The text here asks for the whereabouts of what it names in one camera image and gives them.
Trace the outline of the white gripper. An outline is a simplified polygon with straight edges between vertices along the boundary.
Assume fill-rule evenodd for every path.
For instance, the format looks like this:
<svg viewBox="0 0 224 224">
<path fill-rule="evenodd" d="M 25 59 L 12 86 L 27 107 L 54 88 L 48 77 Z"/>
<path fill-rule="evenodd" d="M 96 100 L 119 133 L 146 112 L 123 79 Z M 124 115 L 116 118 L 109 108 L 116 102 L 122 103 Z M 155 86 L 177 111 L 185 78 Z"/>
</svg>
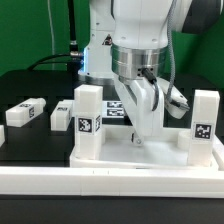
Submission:
<svg viewBox="0 0 224 224">
<path fill-rule="evenodd" d="M 135 146 L 142 146 L 144 138 L 159 136 L 163 129 L 164 96 L 146 78 L 127 80 L 123 83 L 118 75 L 114 75 L 115 90 L 134 127 L 131 141 Z"/>
</svg>

